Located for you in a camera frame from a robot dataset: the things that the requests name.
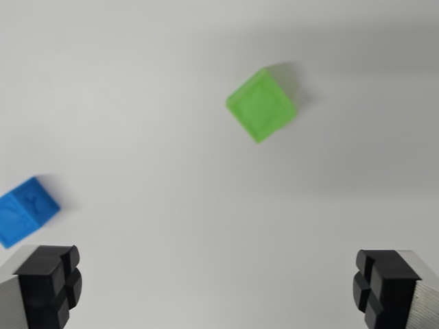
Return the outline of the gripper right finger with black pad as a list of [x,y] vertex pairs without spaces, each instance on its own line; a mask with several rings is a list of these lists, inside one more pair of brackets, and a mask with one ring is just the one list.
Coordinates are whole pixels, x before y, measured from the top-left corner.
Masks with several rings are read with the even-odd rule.
[[438,327],[438,275],[411,250],[365,250],[356,256],[353,298],[368,328]]

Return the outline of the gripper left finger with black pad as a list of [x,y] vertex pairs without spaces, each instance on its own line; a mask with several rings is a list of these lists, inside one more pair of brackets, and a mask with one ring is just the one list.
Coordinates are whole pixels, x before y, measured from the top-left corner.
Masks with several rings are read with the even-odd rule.
[[76,246],[24,245],[1,265],[1,327],[61,329],[82,293]]

